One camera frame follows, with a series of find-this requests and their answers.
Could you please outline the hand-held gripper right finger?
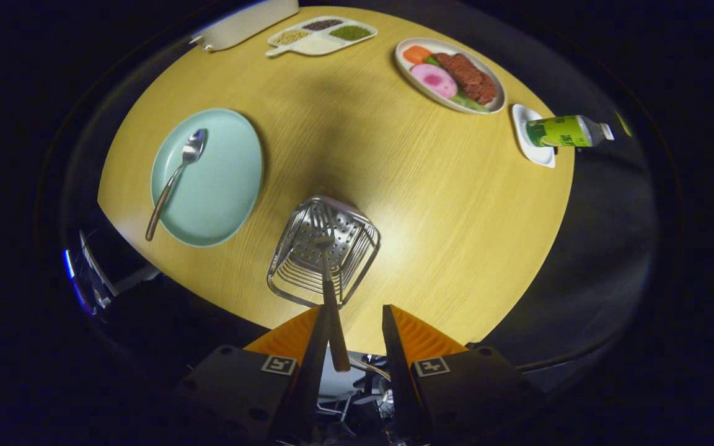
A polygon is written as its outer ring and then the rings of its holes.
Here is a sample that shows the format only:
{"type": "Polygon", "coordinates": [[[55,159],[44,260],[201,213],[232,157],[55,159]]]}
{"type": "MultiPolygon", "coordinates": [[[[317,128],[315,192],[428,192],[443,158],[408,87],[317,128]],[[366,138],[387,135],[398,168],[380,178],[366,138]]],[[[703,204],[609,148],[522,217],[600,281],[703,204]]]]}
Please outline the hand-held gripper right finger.
{"type": "Polygon", "coordinates": [[[382,334],[395,426],[410,445],[490,445],[544,401],[495,348],[466,348],[394,305],[382,334]]]}

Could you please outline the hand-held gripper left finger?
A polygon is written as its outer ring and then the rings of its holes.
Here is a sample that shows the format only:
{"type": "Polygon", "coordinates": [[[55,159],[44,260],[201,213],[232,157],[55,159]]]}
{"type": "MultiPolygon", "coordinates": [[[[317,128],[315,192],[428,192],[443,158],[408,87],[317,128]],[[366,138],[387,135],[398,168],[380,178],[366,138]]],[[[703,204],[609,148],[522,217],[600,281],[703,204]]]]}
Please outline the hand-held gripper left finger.
{"type": "Polygon", "coordinates": [[[175,388],[182,417],[206,444],[309,442],[328,329],[328,310],[318,305],[245,348],[216,347],[175,388]]]}

